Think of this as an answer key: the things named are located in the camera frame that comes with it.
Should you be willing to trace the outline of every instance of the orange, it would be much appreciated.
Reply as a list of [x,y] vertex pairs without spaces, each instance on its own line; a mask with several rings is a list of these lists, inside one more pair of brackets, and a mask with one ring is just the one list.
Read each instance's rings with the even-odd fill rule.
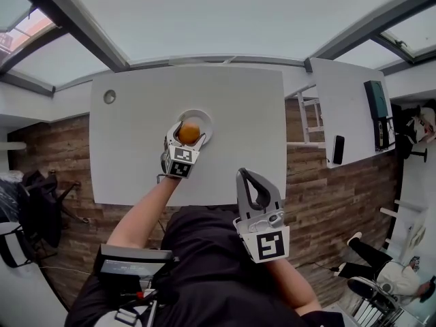
[[183,144],[193,144],[200,137],[200,128],[196,123],[184,123],[178,132],[178,140]]

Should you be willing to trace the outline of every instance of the forearm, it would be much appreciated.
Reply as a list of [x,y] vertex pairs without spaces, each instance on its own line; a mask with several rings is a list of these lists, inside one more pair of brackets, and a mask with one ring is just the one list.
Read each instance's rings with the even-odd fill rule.
[[144,248],[180,179],[164,178],[118,223],[108,245]]
[[266,267],[274,277],[284,301],[297,313],[304,315],[321,309],[312,287],[286,259],[267,262]]

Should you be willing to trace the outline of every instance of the smartphone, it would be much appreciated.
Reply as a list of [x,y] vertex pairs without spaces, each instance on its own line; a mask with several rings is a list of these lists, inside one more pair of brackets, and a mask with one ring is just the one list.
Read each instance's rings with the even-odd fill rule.
[[335,136],[334,137],[334,146],[333,146],[333,159],[332,163],[341,165],[342,164],[342,156],[343,156],[343,146],[345,144],[345,138],[343,136]]

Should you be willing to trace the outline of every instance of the black shirt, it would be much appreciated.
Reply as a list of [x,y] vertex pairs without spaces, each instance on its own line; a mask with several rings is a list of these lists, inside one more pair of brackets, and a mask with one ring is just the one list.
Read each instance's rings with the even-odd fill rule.
[[[280,299],[273,278],[249,258],[230,211],[185,207],[170,220],[162,241],[180,259],[169,277],[154,282],[168,297],[154,326],[344,326],[340,313],[316,311],[302,317]],[[117,284],[91,276],[65,326],[92,327],[119,307]],[[146,326],[148,314],[141,316]]]

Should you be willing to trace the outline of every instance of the white sneaker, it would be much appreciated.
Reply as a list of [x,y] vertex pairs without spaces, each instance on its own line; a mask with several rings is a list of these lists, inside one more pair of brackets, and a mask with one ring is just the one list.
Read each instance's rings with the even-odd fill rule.
[[362,233],[361,232],[356,232],[348,241],[347,241],[347,246],[349,246],[349,242],[353,239],[353,238],[358,238],[360,240],[360,238],[362,237]]
[[345,265],[346,265],[346,264],[347,264],[347,263],[342,263],[342,264],[339,266],[339,271],[334,272],[333,275],[334,275],[334,276],[339,276],[339,274],[341,273],[341,271],[345,268]]

